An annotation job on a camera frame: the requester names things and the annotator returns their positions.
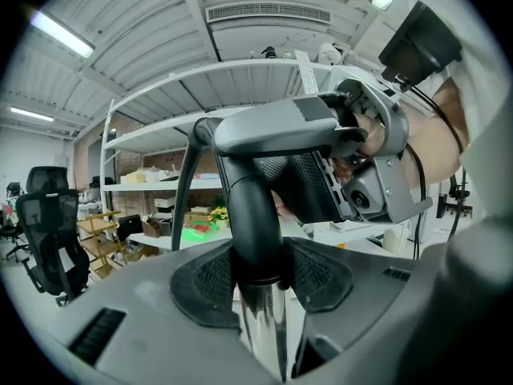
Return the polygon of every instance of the wire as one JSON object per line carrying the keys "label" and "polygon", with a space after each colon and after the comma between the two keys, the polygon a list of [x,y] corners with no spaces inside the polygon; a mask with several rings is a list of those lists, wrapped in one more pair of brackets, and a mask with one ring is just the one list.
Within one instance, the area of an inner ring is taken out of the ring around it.
{"label": "wire", "polygon": [[[440,117],[443,120],[443,122],[450,129],[450,132],[452,133],[452,135],[454,136],[454,139],[456,140],[456,143],[458,144],[459,153],[462,154],[463,153],[462,141],[460,140],[458,133],[456,132],[456,130],[454,129],[454,127],[452,126],[450,121],[447,119],[447,116],[442,111],[442,109],[432,99],[430,99],[426,94],[424,94],[418,87],[413,86],[411,88],[411,91],[419,99],[423,100],[425,103],[430,105],[433,108],[434,112],[438,115],[438,117]],[[456,233],[456,229],[458,228],[459,218],[461,217],[462,209],[463,209],[463,200],[465,198],[465,183],[466,183],[466,181],[467,181],[467,172],[465,171],[465,169],[463,169],[462,187],[460,189],[458,206],[456,208],[456,217],[454,218],[454,223],[452,225],[452,229],[450,230],[449,238],[451,238]]]}
{"label": "wire", "polygon": [[[411,147],[411,145],[407,144],[406,149],[412,155],[415,160],[415,164],[417,165],[418,170],[418,179],[420,183],[420,200],[423,201],[426,199],[426,176],[424,174],[424,167],[422,166],[422,162],[418,157],[418,154]],[[420,223],[422,221],[424,212],[418,215],[417,225],[415,226],[415,236],[414,236],[414,260],[418,260],[420,258]]]}

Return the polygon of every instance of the white table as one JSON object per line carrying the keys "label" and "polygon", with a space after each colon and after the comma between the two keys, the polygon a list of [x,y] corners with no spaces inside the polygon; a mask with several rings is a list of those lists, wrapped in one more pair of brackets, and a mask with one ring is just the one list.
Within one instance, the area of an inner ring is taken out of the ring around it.
{"label": "white table", "polygon": [[[293,219],[288,218],[280,218],[280,227],[281,227],[281,235],[284,237],[301,237],[308,238],[308,235],[301,229],[298,223],[296,223]],[[194,245],[204,244],[205,242],[219,241],[224,240],[226,238],[232,237],[232,230],[228,229],[220,229],[216,233],[212,235],[210,239],[207,241],[186,241],[182,239],[180,242],[180,249],[192,247]],[[161,249],[171,249],[171,237],[147,237],[144,233],[131,234],[128,239],[131,241],[136,241],[141,244],[151,245],[154,247],[158,247]]]}

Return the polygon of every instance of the black office chair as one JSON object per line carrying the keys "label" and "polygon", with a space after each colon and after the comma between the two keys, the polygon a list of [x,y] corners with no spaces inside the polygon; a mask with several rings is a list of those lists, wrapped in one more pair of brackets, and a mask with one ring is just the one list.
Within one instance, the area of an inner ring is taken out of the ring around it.
{"label": "black office chair", "polygon": [[[60,167],[34,167],[26,183],[27,194],[17,201],[19,220],[29,241],[36,266],[25,270],[40,293],[63,296],[62,306],[87,288],[89,257],[76,236],[79,194],[68,189],[67,170]],[[65,249],[74,266],[67,272],[59,254]]]}
{"label": "black office chair", "polygon": [[[19,197],[23,194],[22,187],[17,182],[9,183],[9,185],[7,185],[6,190],[7,198]],[[19,236],[22,234],[23,229],[19,223],[17,223],[16,225],[6,225],[0,228],[0,237],[10,239],[13,242],[13,244],[16,245],[11,251],[7,253],[6,260],[9,260],[9,256],[13,255],[16,251],[19,251],[20,249],[27,249],[27,244],[20,245],[18,243],[20,239]],[[14,256],[14,258],[16,259],[16,262],[19,262],[18,257]]]}

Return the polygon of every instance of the ceiling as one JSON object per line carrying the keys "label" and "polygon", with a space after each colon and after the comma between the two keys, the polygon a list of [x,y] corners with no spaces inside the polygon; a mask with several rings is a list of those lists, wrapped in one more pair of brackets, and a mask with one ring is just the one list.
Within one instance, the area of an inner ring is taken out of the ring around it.
{"label": "ceiling", "polygon": [[[235,2],[279,2],[327,10],[331,23],[285,17],[206,22],[205,9]],[[42,9],[94,46],[88,59],[29,26],[0,85],[0,127],[73,140],[106,114],[113,98],[170,73],[320,43],[347,51],[346,63],[379,72],[378,54],[406,17],[408,0],[386,12],[369,0],[50,0]],[[52,123],[9,107],[54,117]],[[151,103],[131,104],[155,113]]]}

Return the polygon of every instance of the air vent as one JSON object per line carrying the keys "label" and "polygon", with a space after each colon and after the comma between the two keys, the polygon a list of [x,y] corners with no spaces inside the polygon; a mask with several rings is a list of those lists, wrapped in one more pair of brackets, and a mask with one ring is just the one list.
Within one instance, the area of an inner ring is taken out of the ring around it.
{"label": "air vent", "polygon": [[401,281],[408,281],[410,279],[411,272],[403,269],[397,269],[394,267],[387,268],[383,273],[389,277],[399,279]]}
{"label": "air vent", "polygon": [[70,351],[85,363],[95,365],[126,316],[124,312],[103,308],[73,342]]}
{"label": "air vent", "polygon": [[207,9],[207,22],[218,22],[229,18],[281,16],[303,18],[331,24],[331,13],[308,6],[281,3],[239,3],[215,6]]}

